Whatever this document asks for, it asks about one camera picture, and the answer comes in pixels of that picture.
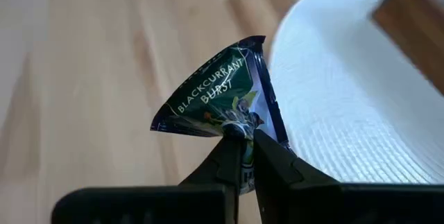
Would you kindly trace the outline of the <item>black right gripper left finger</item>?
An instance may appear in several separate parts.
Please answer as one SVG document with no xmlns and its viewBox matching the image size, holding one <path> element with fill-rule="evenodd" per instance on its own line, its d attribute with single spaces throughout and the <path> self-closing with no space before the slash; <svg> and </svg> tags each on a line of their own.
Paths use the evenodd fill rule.
<svg viewBox="0 0 444 224">
<path fill-rule="evenodd" d="M 244 140 L 223 137 L 203 162 L 180 185 L 221 184 L 225 187 L 225 217 L 238 223 L 241 158 Z"/>
</svg>

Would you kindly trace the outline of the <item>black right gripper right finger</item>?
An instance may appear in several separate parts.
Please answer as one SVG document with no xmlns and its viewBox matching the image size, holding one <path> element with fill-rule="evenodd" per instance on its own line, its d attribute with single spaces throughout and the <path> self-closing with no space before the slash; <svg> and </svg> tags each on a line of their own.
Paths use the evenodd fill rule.
<svg viewBox="0 0 444 224">
<path fill-rule="evenodd" d="M 339 182 L 265 132 L 254 134 L 255 187 L 263 223 L 338 223 Z"/>
</svg>

